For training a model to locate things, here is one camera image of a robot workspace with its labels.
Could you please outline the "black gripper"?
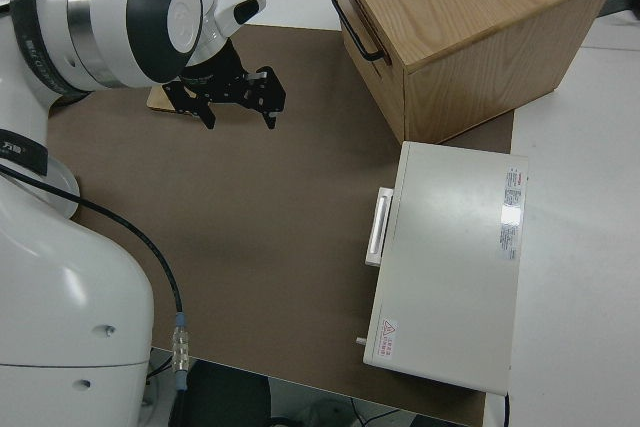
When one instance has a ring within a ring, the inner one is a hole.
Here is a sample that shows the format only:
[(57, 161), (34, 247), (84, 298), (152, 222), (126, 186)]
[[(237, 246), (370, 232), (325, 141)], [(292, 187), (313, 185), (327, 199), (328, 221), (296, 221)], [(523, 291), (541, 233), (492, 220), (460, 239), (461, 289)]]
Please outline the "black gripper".
[(210, 104), (238, 104), (259, 112), (267, 127), (273, 130), (286, 99), (286, 92), (270, 66), (261, 67), (254, 73), (241, 70), (226, 79), (213, 76), (197, 80), (180, 78), (161, 88), (177, 113), (199, 118), (209, 130), (213, 130), (216, 123)]

